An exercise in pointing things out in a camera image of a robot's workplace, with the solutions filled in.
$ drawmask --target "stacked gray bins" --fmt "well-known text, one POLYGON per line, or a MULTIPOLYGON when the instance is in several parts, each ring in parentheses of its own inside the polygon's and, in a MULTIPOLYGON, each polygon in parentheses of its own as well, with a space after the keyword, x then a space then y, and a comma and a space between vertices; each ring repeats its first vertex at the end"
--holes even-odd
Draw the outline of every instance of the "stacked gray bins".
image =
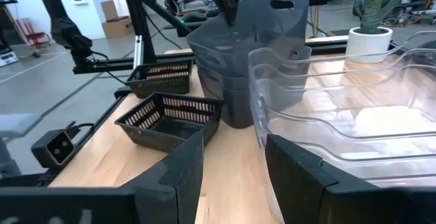
POLYGON ((283 58, 295 57, 305 44, 308 8, 309 0, 241 0, 234 26, 218 16, 187 36, 204 96, 225 101, 221 117, 231 127, 253 124, 248 54, 267 47, 283 58))

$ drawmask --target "wooden tabletop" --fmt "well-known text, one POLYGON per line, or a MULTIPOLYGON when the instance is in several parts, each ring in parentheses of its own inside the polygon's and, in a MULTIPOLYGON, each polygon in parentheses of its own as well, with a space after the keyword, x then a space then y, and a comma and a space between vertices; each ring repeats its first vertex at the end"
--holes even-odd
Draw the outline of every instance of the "wooden tabletop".
MULTIPOLYGON (((203 96, 197 70, 189 95, 203 96)), ((141 100, 128 95, 50 187, 118 187, 165 157, 137 146, 114 121, 141 100)), ((205 148, 196 223, 276 223, 270 214, 253 126, 233 129, 221 121, 205 148)))

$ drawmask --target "mesh basket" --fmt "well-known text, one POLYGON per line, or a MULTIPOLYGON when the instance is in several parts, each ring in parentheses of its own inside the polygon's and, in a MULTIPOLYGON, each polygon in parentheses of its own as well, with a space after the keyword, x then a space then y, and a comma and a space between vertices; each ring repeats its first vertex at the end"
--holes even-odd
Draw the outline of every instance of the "mesh basket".
POLYGON ((192 60, 184 60, 140 65, 132 72, 126 85, 141 99, 154 92, 186 94, 189 92, 192 64, 192 60))
POLYGON ((115 124, 134 143, 172 153, 201 130, 206 146, 218 129, 222 105, 214 99, 154 93, 115 124))

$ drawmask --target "clear plastic bin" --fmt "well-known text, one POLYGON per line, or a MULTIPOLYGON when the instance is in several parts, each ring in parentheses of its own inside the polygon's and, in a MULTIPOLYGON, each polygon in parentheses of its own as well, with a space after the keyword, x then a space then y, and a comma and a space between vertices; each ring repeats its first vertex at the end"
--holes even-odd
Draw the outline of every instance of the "clear plastic bin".
POLYGON ((435 60, 436 50, 415 49, 393 58, 394 65, 339 74, 311 73, 311 66, 305 77, 269 64, 250 67, 260 159, 278 221, 264 158, 267 133, 380 187, 436 184, 436 66, 416 64, 435 60), (293 85, 302 78, 304 85, 293 85))
POLYGON ((250 51, 269 47, 288 58, 305 44, 308 6, 309 0, 241 0, 234 26, 215 17, 187 42, 198 63, 223 76, 247 78, 250 51))
POLYGON ((271 48, 259 48, 253 50, 249 53, 249 65, 252 67, 256 65, 270 65, 279 72, 285 75, 306 75, 301 72, 290 72, 288 69, 298 69, 303 68, 302 66, 310 64, 309 75, 320 75, 320 74, 342 74, 345 71, 353 70, 368 70, 368 69, 379 69, 379 68, 389 68, 392 70, 397 70, 407 64, 423 64, 423 65, 436 65, 436 61, 430 58, 422 57, 417 58, 418 54, 414 54, 414 59, 410 59, 403 55, 408 50, 417 49, 420 46, 425 46, 425 43, 429 43, 432 39, 436 39, 436 31, 421 31, 408 37, 403 44, 398 45, 392 50, 378 54, 368 54, 368 55, 356 55, 356 56, 345 56, 344 54, 334 54, 330 57, 325 56, 313 56, 310 59, 289 59, 282 54, 271 48), (378 58, 380 55, 384 56, 384 60, 378 63, 371 61, 372 58, 378 58), (368 60, 369 63, 361 63, 359 61, 368 60))

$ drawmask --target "clear plastic tray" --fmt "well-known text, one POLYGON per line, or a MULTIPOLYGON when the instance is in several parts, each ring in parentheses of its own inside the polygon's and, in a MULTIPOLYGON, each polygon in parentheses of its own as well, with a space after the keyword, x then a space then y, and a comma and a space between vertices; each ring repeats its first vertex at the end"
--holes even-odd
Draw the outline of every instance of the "clear plastic tray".
MULTIPOLYGON (((262 164, 266 135, 273 133, 380 187, 436 184, 436 66, 416 64, 436 63, 436 50, 390 58, 381 68, 334 74, 311 73, 310 67, 306 76, 250 66, 262 164)), ((264 174, 270 208, 280 221, 264 174)))
MULTIPOLYGON (((396 70, 406 64, 411 64, 411 60, 404 62, 405 52, 423 46, 436 39, 436 31, 421 31, 408 37, 403 44, 398 45, 392 50, 388 50, 378 54, 345 56, 344 54, 334 54, 329 57, 312 56, 310 59, 294 60, 287 59, 271 48, 259 48, 249 53, 249 66, 253 68, 257 65, 270 65, 278 69, 285 75, 303 76, 303 75, 320 75, 320 74, 342 74, 346 71, 361 70, 361 69, 380 69, 390 68, 396 70), (383 61, 374 63, 373 59, 379 59, 383 56, 383 61), (309 73, 294 71, 290 69, 300 69, 303 65, 310 64, 309 73)), ((434 65, 433 60, 427 58, 414 59, 416 64, 434 65)))

